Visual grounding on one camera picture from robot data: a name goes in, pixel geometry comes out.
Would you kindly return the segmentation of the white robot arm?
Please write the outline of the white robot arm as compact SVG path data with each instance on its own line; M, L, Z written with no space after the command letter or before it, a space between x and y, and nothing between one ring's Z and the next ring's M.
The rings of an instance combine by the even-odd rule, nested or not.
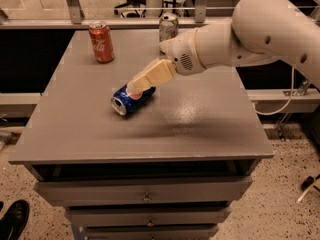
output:
M160 43L156 59L127 84L140 93L216 66L264 65L281 60L320 87L320 26L288 0L240 0L230 18L187 30Z

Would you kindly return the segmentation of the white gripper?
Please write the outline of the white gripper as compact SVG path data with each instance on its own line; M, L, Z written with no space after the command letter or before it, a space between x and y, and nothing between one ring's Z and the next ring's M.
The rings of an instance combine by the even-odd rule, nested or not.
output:
M171 81L176 74L189 76L202 73L206 68L200 62L196 51L197 29L179 33L175 38L162 41L160 50L167 59L154 59L127 83L127 90L138 94L151 87Z

